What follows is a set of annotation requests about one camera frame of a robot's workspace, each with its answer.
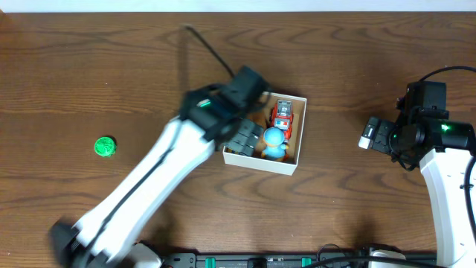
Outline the orange duck toy blue hat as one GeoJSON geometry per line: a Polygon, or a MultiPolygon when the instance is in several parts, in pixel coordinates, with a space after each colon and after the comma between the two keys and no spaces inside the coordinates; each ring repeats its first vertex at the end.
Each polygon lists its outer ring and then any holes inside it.
{"type": "Polygon", "coordinates": [[[287,150],[289,145],[286,141],[284,132],[276,127],[270,127],[265,130],[262,140],[266,147],[261,153],[262,159],[268,159],[276,162],[284,162],[288,159],[287,150]]]}

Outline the red toy truck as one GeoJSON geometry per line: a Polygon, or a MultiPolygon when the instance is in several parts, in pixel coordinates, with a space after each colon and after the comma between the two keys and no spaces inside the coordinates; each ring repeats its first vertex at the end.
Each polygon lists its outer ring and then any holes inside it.
{"type": "Polygon", "coordinates": [[[292,136],[292,122],[294,114],[292,111],[292,102],[290,100],[277,100],[271,109],[270,126],[283,131],[285,140],[292,136]]]}

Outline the white cardboard box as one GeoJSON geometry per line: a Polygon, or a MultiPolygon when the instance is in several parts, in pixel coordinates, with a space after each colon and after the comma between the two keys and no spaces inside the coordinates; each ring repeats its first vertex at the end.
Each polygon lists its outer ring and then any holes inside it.
{"type": "Polygon", "coordinates": [[[227,165],[236,165],[243,168],[263,170],[291,176],[295,172],[299,162],[307,99],[291,95],[265,92],[260,100],[265,102],[268,96],[271,98],[264,108],[272,109],[277,100],[288,100],[292,102],[294,118],[292,122],[292,136],[289,140],[289,149],[287,150],[287,153],[289,154],[288,159],[284,162],[276,162],[262,159],[261,153],[258,156],[239,156],[232,153],[224,153],[223,150],[222,155],[225,164],[227,165]]]}

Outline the green plastic wheel toy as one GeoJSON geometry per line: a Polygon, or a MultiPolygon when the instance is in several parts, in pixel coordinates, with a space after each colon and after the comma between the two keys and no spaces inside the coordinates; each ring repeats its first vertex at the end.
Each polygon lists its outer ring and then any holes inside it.
{"type": "Polygon", "coordinates": [[[108,136],[100,137],[94,143],[94,151],[101,157],[111,157],[115,154],[116,148],[115,140],[108,136]]]}

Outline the brown plush toy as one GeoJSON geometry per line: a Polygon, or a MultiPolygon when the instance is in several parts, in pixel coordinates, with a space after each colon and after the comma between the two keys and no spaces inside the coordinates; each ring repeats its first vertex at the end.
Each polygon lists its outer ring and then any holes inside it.
{"type": "Polygon", "coordinates": [[[271,110],[269,108],[253,108],[248,114],[248,119],[260,125],[264,130],[270,127],[271,110]]]}

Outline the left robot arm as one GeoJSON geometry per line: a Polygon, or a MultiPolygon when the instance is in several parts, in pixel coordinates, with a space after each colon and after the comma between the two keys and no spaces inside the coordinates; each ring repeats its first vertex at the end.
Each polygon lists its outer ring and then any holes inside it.
{"type": "Polygon", "coordinates": [[[138,235],[179,183],[236,135],[269,84],[243,66],[227,84],[184,94],[178,115],[131,173],[74,225],[57,221],[49,231],[62,267],[161,267],[158,253],[138,235]]]}

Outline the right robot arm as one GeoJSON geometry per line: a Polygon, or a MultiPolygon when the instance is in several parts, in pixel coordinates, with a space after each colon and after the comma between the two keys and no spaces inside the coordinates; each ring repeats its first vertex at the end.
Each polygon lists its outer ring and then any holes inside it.
{"type": "Polygon", "coordinates": [[[428,189],[437,238],[437,265],[475,266],[475,130],[450,121],[446,85],[409,83],[394,121],[369,118],[359,147],[419,169],[428,189]]]}

